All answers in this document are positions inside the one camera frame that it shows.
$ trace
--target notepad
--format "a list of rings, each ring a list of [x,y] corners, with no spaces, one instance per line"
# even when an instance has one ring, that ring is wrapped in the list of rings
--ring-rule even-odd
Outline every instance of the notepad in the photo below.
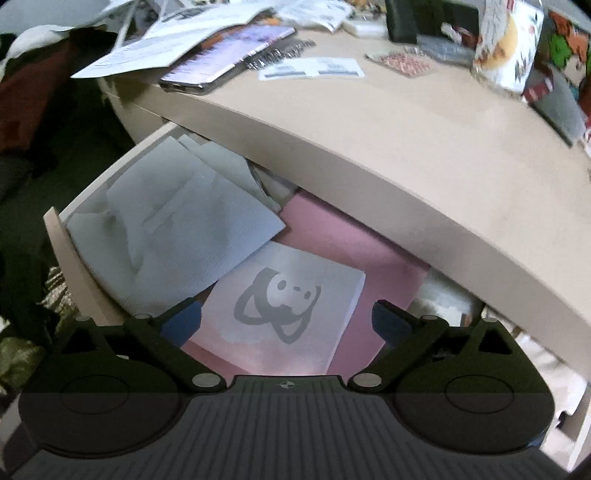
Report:
[[[321,375],[365,273],[269,242],[221,278],[191,341],[254,375]]]

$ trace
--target ribbed surface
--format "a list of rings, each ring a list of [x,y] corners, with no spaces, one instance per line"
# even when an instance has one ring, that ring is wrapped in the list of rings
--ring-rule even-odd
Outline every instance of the ribbed surface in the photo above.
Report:
[[[293,380],[294,388],[280,386]],[[244,377],[193,399],[143,450],[103,460],[38,453],[15,480],[560,480],[537,450],[498,457],[446,452],[409,434],[378,397],[335,377]]]

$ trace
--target barcode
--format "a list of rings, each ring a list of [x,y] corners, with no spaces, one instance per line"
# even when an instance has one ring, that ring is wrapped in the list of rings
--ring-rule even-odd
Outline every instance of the barcode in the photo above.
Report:
[[[306,75],[305,72],[277,72],[277,73],[266,73],[265,78],[273,78],[273,77],[289,77],[292,75]]]
[[[351,75],[353,77],[358,77],[359,73],[358,72],[354,72],[352,70],[319,70],[318,71],[319,75]]]

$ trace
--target circular pad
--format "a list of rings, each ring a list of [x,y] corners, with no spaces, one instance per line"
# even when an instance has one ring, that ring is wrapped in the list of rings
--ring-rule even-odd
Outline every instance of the circular pad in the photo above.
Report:
[[[111,353],[57,356],[21,395],[29,433],[70,456],[107,456],[140,448],[171,425],[181,408],[162,370]]]
[[[411,371],[388,397],[411,431],[439,447],[483,455],[514,452],[544,434],[554,401],[510,367],[436,362]]]

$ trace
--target beige desk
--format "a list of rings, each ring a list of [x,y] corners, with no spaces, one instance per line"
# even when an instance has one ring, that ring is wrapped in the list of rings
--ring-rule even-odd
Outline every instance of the beige desk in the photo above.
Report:
[[[363,58],[386,41],[304,32],[365,79],[260,82],[204,97],[150,75],[101,80],[136,141],[171,120],[392,239],[591,379],[591,167],[526,105],[461,69],[406,79]]]

